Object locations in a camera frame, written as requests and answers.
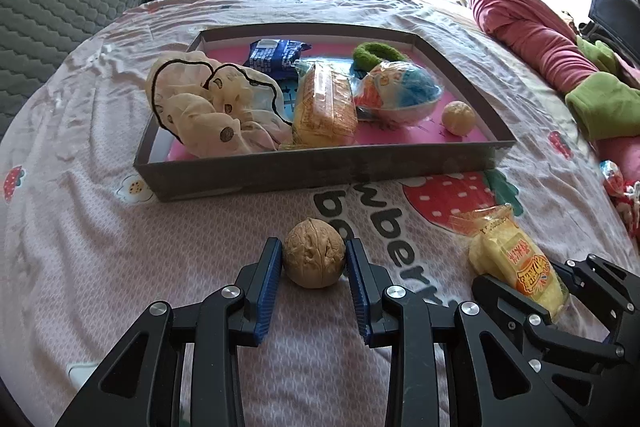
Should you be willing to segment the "yellow snack packet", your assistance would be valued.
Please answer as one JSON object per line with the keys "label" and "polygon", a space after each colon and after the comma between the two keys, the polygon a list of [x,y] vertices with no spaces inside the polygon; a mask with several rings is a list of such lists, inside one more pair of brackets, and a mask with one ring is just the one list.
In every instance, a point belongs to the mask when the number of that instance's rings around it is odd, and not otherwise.
{"label": "yellow snack packet", "polygon": [[516,223],[510,204],[449,217],[454,231],[469,236],[469,262],[477,274],[490,274],[546,309],[555,321],[568,289],[550,260]]}

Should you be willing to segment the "red white candy wrapper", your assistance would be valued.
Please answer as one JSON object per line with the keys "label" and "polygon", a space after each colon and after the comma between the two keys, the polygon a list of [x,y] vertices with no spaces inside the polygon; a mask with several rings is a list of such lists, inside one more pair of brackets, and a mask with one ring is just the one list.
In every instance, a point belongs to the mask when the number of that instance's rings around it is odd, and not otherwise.
{"label": "red white candy wrapper", "polygon": [[615,162],[600,162],[600,173],[606,193],[631,237],[639,237],[639,182],[626,181]]}

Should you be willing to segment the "blue snack packet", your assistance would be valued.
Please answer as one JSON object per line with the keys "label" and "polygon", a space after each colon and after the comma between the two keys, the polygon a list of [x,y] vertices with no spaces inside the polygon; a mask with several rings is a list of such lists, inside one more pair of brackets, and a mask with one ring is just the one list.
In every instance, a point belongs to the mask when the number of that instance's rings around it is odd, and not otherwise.
{"label": "blue snack packet", "polygon": [[244,66],[277,81],[295,79],[294,63],[310,49],[311,45],[303,41],[262,38],[250,44]]}

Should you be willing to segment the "cream fabric pouch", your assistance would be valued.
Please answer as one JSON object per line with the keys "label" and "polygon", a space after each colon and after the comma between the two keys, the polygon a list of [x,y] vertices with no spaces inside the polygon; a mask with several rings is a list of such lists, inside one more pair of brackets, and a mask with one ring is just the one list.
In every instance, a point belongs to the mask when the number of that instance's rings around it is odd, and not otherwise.
{"label": "cream fabric pouch", "polygon": [[275,152],[293,140],[276,80],[201,51],[161,55],[145,94],[158,127],[197,158]]}

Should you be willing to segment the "orange cracker packet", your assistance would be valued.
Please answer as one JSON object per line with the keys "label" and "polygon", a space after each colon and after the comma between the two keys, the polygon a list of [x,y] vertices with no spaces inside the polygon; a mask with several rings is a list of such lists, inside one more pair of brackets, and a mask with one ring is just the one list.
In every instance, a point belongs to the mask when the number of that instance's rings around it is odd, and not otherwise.
{"label": "orange cracker packet", "polygon": [[301,60],[294,66],[298,85],[293,146],[318,148],[354,144],[358,117],[349,78],[326,61]]}

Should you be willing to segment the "black monitor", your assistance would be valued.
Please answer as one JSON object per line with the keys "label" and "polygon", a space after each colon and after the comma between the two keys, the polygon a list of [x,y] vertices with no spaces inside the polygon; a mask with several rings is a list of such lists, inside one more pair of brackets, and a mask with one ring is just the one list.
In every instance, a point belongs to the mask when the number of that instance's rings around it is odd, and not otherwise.
{"label": "black monitor", "polygon": [[591,0],[589,18],[639,62],[640,10],[634,0]]}

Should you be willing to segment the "green fuzzy hair scrunchie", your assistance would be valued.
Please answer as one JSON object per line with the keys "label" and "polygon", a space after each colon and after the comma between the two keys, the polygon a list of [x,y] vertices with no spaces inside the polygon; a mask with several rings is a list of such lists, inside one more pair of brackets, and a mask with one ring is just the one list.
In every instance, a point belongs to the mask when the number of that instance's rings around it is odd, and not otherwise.
{"label": "green fuzzy hair scrunchie", "polygon": [[354,69],[370,72],[382,62],[405,62],[408,57],[398,49],[382,42],[364,42],[356,46],[352,52]]}

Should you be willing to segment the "pink strawberry bed sheet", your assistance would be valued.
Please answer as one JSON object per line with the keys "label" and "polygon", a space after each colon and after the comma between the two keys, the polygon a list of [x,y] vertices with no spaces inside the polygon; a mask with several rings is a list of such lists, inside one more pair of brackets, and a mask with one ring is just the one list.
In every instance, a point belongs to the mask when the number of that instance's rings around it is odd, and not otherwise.
{"label": "pink strawberry bed sheet", "polygon": [[498,195],[556,261],[596,254],[639,268],[597,161],[555,93],[436,0],[165,0],[88,39],[26,102],[1,142],[1,377],[36,426],[155,300],[174,306],[232,282],[270,236],[320,218],[359,237],[395,283],[433,303],[471,296],[468,241],[427,220],[422,179],[163,204],[134,171],[150,117],[144,80],[205,29],[272,22],[370,25],[418,35],[482,91],[516,143],[486,174],[446,192]]}

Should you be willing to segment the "pink quilt roll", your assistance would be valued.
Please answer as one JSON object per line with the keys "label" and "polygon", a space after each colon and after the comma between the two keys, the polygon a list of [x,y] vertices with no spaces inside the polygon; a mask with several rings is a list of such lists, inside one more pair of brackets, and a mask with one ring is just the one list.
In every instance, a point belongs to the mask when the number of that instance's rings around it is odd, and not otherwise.
{"label": "pink quilt roll", "polygon": [[[470,8],[478,27],[535,69],[564,103],[596,71],[579,51],[576,32],[541,0],[470,0]],[[600,159],[620,167],[625,180],[639,180],[639,135],[587,141]]]}

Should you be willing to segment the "walnut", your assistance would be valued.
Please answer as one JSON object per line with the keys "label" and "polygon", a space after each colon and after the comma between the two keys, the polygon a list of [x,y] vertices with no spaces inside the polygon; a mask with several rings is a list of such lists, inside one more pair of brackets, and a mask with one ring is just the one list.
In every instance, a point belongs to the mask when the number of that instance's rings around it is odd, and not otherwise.
{"label": "walnut", "polygon": [[440,121],[449,133],[465,136],[475,128],[476,115],[469,104],[462,101],[452,101],[442,110]]}
{"label": "walnut", "polygon": [[297,223],[283,243],[283,268],[290,280],[308,289],[335,284],[345,266],[343,237],[329,223],[308,218]]}

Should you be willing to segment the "green cloth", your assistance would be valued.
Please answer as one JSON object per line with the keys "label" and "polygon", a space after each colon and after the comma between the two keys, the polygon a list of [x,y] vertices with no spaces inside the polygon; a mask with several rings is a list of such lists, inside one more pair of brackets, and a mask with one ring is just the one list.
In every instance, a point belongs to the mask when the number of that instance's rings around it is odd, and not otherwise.
{"label": "green cloth", "polygon": [[568,92],[565,103],[584,137],[593,142],[639,134],[639,69],[605,42],[581,36],[577,46],[596,71]]}

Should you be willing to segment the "shallow box with pink bottom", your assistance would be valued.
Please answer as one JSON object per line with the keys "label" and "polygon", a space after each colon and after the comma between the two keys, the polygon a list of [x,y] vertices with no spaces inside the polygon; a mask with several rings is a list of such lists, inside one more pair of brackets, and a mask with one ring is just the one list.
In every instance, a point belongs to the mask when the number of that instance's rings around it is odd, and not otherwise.
{"label": "shallow box with pink bottom", "polygon": [[494,167],[515,138],[425,38],[320,23],[201,31],[160,57],[134,168],[164,202]]}

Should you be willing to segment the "blue white ball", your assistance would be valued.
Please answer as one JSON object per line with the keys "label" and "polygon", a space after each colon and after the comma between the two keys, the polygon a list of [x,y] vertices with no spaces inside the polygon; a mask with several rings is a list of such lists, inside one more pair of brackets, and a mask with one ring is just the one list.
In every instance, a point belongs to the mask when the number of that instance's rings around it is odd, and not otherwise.
{"label": "blue white ball", "polygon": [[443,94],[427,69],[411,62],[381,62],[360,80],[352,99],[373,118],[407,127],[430,116]]}

